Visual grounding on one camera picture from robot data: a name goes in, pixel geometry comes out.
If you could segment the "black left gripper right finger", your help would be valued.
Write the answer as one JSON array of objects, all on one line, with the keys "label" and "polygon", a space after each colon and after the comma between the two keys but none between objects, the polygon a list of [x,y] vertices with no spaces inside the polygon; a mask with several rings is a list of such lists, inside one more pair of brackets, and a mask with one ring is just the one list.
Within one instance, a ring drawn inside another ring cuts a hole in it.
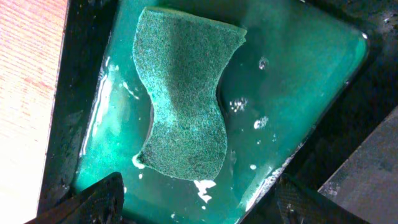
[{"label": "black left gripper right finger", "polygon": [[275,196],[285,223],[368,224],[288,174],[280,176]]}]

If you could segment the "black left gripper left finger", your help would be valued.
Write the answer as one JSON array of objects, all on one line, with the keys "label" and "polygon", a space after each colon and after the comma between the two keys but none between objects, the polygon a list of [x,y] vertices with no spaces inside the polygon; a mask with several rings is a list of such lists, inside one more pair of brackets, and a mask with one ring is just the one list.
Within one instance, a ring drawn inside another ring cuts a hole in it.
[{"label": "black left gripper left finger", "polygon": [[123,178],[113,172],[26,224],[117,224],[122,220],[123,204]]}]

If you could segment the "green scrub sponge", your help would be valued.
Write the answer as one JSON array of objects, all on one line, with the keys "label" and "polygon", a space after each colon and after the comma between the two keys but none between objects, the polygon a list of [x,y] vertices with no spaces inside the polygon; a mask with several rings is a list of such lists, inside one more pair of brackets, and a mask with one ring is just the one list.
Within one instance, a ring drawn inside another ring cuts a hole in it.
[{"label": "green scrub sponge", "polygon": [[245,36],[245,29],[186,12],[142,10],[132,54],[153,118],[138,162],[184,180],[219,174],[227,134],[216,90]]}]

